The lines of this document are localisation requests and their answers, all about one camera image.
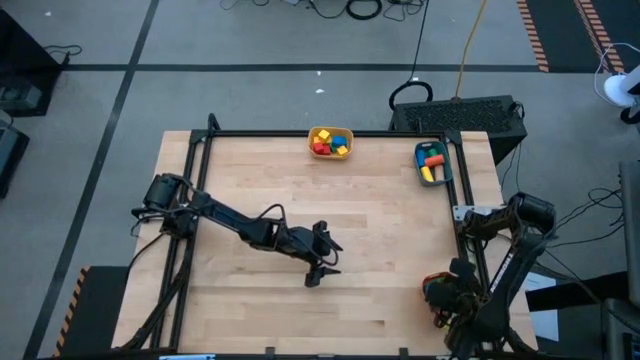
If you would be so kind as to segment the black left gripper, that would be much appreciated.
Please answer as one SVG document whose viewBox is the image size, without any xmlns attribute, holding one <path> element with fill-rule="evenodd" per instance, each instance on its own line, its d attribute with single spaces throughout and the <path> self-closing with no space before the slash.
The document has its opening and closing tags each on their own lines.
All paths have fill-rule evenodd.
<svg viewBox="0 0 640 360">
<path fill-rule="evenodd" d="M 277 228 L 274 241 L 276 252 L 312 265 L 333 265 L 333 262 L 329 262 L 327 257 L 333 250 L 343 250 L 331 237 L 327 222 L 324 220 L 316 222 L 312 229 L 300 226 L 288 228 L 282 225 Z M 340 270 L 312 266 L 305 275 L 304 285 L 307 288 L 314 288 L 320 285 L 324 277 L 340 273 Z"/>
</svg>

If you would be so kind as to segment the yellow plastic bin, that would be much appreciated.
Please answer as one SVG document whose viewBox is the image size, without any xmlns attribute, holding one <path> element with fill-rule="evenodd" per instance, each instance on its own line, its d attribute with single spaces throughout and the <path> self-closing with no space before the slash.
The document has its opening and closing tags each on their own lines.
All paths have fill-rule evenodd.
<svg viewBox="0 0 640 360">
<path fill-rule="evenodd" d="M 327 140 L 322 140 L 319 136 L 318 133 L 321 130 L 327 130 L 330 132 L 330 137 Z M 348 148 L 348 153 L 345 154 L 344 156 L 340 156 L 337 153 L 337 149 L 339 147 L 335 147 L 332 145 L 332 138 L 334 136 L 344 136 L 347 138 L 347 142 L 348 144 L 346 145 L 346 147 Z M 323 154 L 316 154 L 313 151 L 313 144 L 314 143 L 322 143 L 324 144 L 328 144 L 331 147 L 331 155 L 323 155 Z M 307 146 L 308 146 L 308 150 L 310 152 L 310 154 L 315 157 L 315 158 L 319 158 L 319 159 L 327 159 L 327 160 L 346 160 L 351 153 L 353 152 L 353 145 L 354 145 L 354 134 L 350 129 L 347 128 L 340 128 L 340 127 L 330 127 L 330 126 L 320 126 L 320 127 L 312 127 L 309 132 L 308 132 L 308 136 L 307 136 Z"/>
</svg>

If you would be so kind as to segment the white paper sheet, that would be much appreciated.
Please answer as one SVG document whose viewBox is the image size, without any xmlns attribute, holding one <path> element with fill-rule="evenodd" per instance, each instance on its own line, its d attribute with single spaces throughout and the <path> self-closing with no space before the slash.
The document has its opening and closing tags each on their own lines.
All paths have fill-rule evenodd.
<svg viewBox="0 0 640 360">
<path fill-rule="evenodd" d="M 532 291 L 554 287 L 556 284 L 555 279 L 534 272 L 529 272 L 523 283 L 525 295 Z M 535 335 L 545 340 L 558 342 L 560 340 L 558 311 L 556 309 L 533 311 L 530 304 L 528 307 Z"/>
</svg>

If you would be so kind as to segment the teal plastic bin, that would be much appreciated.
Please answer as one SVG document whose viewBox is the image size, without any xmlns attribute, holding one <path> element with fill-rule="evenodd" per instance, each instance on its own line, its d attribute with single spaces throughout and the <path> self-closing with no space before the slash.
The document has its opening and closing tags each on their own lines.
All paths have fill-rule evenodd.
<svg viewBox="0 0 640 360">
<path fill-rule="evenodd" d="M 445 157 L 445 163 L 442 165 L 444 167 L 444 174 L 445 174 L 445 179 L 443 181 L 437 181 L 435 179 L 434 168 L 436 166 L 435 167 L 429 167 L 430 170 L 431 170 L 431 173 L 432 173 L 432 175 L 434 177 L 434 181 L 433 182 L 427 182 L 423 178 L 423 176 L 421 174 L 421 171 L 420 171 L 421 167 L 417 166 L 416 155 L 415 155 L 416 151 L 417 150 L 424 150 L 426 152 L 426 158 L 427 158 L 428 157 L 427 156 L 427 151 L 430 148 L 435 148 L 438 151 L 438 154 L 443 154 L 444 157 Z M 446 145 L 443 142 L 440 142 L 440 141 L 427 141 L 427 142 L 418 143 L 415 146 L 415 149 L 414 149 L 414 164 L 415 164 L 415 167 L 416 167 L 416 170 L 417 170 L 419 181 L 425 187 L 434 187 L 434 186 L 444 185 L 444 184 L 448 183 L 449 181 L 451 181 L 452 178 L 453 178 L 453 172 L 452 172 L 452 169 L 451 169 L 451 162 L 450 162 L 449 153 L 448 153 Z"/>
</svg>

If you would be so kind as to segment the black cabinet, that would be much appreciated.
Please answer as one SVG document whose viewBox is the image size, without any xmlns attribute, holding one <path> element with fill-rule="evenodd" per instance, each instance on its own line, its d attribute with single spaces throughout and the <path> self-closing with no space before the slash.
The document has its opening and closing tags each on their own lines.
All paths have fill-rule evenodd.
<svg viewBox="0 0 640 360">
<path fill-rule="evenodd" d="M 12 117 L 44 116 L 62 67 L 0 9 L 0 110 Z"/>
</svg>

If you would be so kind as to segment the black computer tower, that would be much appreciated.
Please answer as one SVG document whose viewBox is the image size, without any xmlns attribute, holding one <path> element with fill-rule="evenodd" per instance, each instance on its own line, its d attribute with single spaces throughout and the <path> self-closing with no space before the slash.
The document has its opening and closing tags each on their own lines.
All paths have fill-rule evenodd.
<svg viewBox="0 0 640 360">
<path fill-rule="evenodd" d="M 485 132 L 498 165 L 527 136 L 524 106 L 510 95 L 398 104 L 390 130 Z"/>
</svg>

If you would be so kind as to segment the grey cart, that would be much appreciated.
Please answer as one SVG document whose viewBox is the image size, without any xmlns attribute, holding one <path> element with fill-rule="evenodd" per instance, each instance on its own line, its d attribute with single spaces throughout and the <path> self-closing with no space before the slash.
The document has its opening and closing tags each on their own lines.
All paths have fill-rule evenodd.
<svg viewBox="0 0 640 360">
<path fill-rule="evenodd" d="M 621 162 L 619 172 L 629 299 L 640 309 L 640 160 Z"/>
</svg>

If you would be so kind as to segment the black stand beam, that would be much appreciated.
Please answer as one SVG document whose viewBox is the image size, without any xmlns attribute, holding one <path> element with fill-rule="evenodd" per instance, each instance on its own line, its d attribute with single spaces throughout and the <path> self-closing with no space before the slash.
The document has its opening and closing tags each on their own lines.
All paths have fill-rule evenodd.
<svg viewBox="0 0 640 360">
<path fill-rule="evenodd" d="M 526 292 L 529 310 L 546 311 L 614 299 L 640 309 L 640 273 L 622 271 Z"/>
</svg>

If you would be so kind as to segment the black mat striped edge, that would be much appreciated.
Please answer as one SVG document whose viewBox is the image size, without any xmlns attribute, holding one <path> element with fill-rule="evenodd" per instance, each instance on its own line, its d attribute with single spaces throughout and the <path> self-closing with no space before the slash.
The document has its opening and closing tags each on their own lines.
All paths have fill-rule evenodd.
<svg viewBox="0 0 640 360">
<path fill-rule="evenodd" d="M 516 0 L 537 66 L 546 73 L 576 73 L 580 70 L 562 44 L 568 31 L 564 15 L 568 0 Z"/>
<path fill-rule="evenodd" d="M 640 64 L 640 0 L 573 0 L 597 60 L 609 73 Z"/>
<path fill-rule="evenodd" d="M 54 357 L 110 351 L 127 273 L 124 266 L 89 266 L 80 269 L 56 341 Z"/>
</svg>

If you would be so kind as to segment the black aluminium table frame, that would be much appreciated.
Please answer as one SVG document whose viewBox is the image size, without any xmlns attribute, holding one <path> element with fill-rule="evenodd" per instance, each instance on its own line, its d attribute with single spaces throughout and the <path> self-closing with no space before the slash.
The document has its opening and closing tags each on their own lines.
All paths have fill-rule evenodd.
<svg viewBox="0 0 640 360">
<path fill-rule="evenodd" d="M 442 355 L 420 285 L 459 253 L 454 201 L 502 200 L 488 138 L 466 132 L 457 149 L 468 179 L 455 190 L 421 185 L 414 134 L 359 131 L 346 160 L 313 157 L 305 131 L 220 131 L 210 146 L 195 131 L 163 135 L 155 169 L 181 172 L 217 200 L 249 216 L 286 213 L 292 226 L 324 220 L 341 245 L 340 274 L 307 288 L 307 265 L 251 249 L 231 231 L 202 221 L 188 243 L 186 293 L 167 310 L 163 344 L 217 355 Z"/>
</svg>

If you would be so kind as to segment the black equipment case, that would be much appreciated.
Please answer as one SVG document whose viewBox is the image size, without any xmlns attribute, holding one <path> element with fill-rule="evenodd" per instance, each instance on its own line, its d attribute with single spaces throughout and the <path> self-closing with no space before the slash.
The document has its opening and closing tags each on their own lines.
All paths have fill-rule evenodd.
<svg viewBox="0 0 640 360">
<path fill-rule="evenodd" d="M 14 126 L 14 118 L 0 120 L 0 200 L 3 200 L 24 156 L 30 138 Z"/>
</svg>

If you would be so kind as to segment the white round stand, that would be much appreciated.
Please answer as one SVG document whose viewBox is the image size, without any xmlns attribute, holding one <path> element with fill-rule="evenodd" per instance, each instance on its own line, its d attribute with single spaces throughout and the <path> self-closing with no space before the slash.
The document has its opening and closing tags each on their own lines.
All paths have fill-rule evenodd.
<svg viewBox="0 0 640 360">
<path fill-rule="evenodd" d="M 608 78 L 604 82 L 604 93 L 607 100 L 622 109 L 622 122 L 640 125 L 640 65 L 630 73 Z"/>
</svg>

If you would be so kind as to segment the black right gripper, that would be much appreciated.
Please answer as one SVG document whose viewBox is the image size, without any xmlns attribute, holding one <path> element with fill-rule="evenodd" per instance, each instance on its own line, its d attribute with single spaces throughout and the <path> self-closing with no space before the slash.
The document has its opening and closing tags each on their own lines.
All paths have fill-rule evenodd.
<svg viewBox="0 0 640 360">
<path fill-rule="evenodd" d="M 436 300 L 441 300 L 440 306 L 451 312 L 449 327 L 451 328 L 460 320 L 471 318 L 478 310 L 483 297 L 482 286 L 477 279 L 474 282 L 465 282 L 453 275 L 453 279 L 446 283 L 435 284 L 429 289 L 429 294 L 436 295 Z"/>
</svg>

